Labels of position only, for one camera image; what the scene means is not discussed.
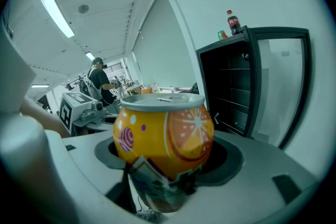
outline can lid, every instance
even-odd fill
[[[192,93],[152,93],[123,97],[120,102],[129,110],[166,112],[195,108],[204,100],[204,96]]]

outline fluorescent light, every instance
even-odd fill
[[[64,35],[68,38],[74,36],[74,32],[72,32],[70,26],[65,21],[61,11],[59,10],[55,0],[41,0],[44,8],[46,8],[49,15],[53,18],[54,22],[57,24],[59,29],[62,30]]]
[[[36,84],[36,85],[31,85],[31,87],[32,88],[47,88],[47,87],[49,87],[49,85],[38,85],[38,84]]]
[[[85,55],[86,55],[87,57],[89,57],[91,61],[93,61],[94,58],[95,58],[95,57],[92,55],[91,52],[87,52]]]

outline cola bottle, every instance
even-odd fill
[[[239,23],[239,20],[238,20],[237,16],[234,16],[232,14],[231,9],[229,9],[226,13],[227,13],[227,16],[229,16],[227,21],[230,25],[232,35],[234,36],[234,35],[239,34],[240,33],[240,31],[239,31],[240,30],[240,23]]]

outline soda can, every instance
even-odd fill
[[[113,138],[143,202],[175,212],[193,192],[209,158],[214,123],[204,97],[190,93],[140,94],[121,99]]]
[[[228,36],[225,34],[225,31],[222,30],[218,32],[218,38],[219,40],[222,40],[222,39],[228,38]]]

